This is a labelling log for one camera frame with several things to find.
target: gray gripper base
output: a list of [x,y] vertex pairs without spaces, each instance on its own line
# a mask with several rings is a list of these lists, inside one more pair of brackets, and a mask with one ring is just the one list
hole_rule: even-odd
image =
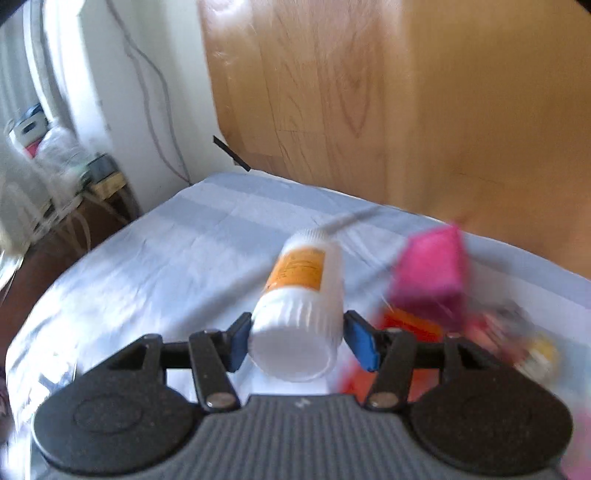
[[[37,458],[32,478],[77,478]],[[253,395],[233,413],[206,417],[175,455],[126,480],[475,480],[432,457],[393,414],[348,395]],[[559,480],[554,469],[506,480]]]

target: bed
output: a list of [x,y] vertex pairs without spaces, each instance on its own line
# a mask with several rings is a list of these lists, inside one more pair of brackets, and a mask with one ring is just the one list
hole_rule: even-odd
[[[185,340],[196,330],[228,327],[252,311],[284,241],[367,209],[370,202],[253,174],[217,174],[189,187],[118,232],[65,272],[37,303],[7,355],[17,430],[40,369],[55,353],[84,372],[139,336]],[[389,266],[407,237],[438,222],[393,207],[335,233],[343,247],[345,307],[371,320],[382,306]],[[513,299],[548,333],[562,355],[552,389],[573,412],[591,387],[591,283],[501,242],[465,236],[470,297],[489,304]],[[350,361],[345,344],[339,368]],[[339,368],[311,384],[269,379],[247,362],[232,379],[250,392],[325,393]],[[194,400],[188,372],[168,384]]]

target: gray cable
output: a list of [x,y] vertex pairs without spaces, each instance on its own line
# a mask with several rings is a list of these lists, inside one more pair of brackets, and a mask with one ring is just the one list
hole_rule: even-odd
[[[117,24],[117,26],[119,27],[119,29],[123,33],[123,36],[125,39],[125,55],[127,55],[127,57],[132,61],[133,65],[134,65],[135,74],[138,78],[139,86],[142,90],[142,94],[144,97],[144,111],[145,111],[146,120],[148,122],[148,129],[150,131],[150,136],[152,137],[152,141],[154,142],[154,146],[156,147],[156,150],[158,151],[158,156],[160,157],[160,160],[162,160],[162,162],[168,167],[168,169],[170,171],[172,171],[177,177],[179,177],[183,181],[187,182],[187,184],[189,184],[189,186],[190,186],[193,183],[191,182],[191,178],[189,175],[189,170],[187,168],[187,164],[185,163],[183,153],[181,152],[181,149],[178,146],[177,136],[174,132],[173,113],[172,113],[172,107],[171,107],[171,102],[170,102],[170,93],[168,91],[168,83],[166,81],[166,78],[164,77],[164,74],[162,73],[162,71],[154,64],[154,62],[152,60],[150,60],[150,58],[134,42],[133,38],[131,37],[131,34],[129,33],[129,29],[127,28],[127,26],[123,22],[123,19],[119,16],[119,13],[117,12],[112,0],[105,0],[105,2],[107,4],[107,8],[109,10],[109,13],[111,14],[113,19],[115,20],[115,23]],[[173,146],[174,146],[174,149],[178,155],[178,159],[180,160],[181,165],[183,166],[184,176],[181,175],[168,162],[168,160],[166,160],[164,152],[162,151],[162,147],[161,147],[160,142],[158,141],[158,138],[156,136],[156,132],[154,129],[154,123],[152,121],[152,116],[150,114],[150,94],[148,92],[148,86],[146,85],[144,75],[142,74],[141,65],[139,64],[138,59],[136,57],[134,57],[134,55],[130,52],[129,48],[135,50],[148,63],[148,65],[156,72],[156,74],[158,75],[158,78],[160,79],[160,82],[162,83],[162,88],[164,91],[164,100],[165,100],[165,104],[166,104],[166,113],[167,113],[167,117],[168,117],[168,130],[170,131],[170,136],[173,140]]]

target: white pill bottle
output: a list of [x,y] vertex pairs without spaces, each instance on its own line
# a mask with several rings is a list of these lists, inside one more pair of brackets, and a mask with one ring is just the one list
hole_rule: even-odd
[[343,340],[339,244],[323,230],[288,239],[252,320],[249,353],[266,374],[306,382],[330,372]]

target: wooden cabinet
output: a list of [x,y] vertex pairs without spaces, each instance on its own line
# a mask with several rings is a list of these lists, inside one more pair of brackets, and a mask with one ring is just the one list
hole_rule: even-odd
[[591,276],[591,15],[574,0],[199,0],[254,168]]

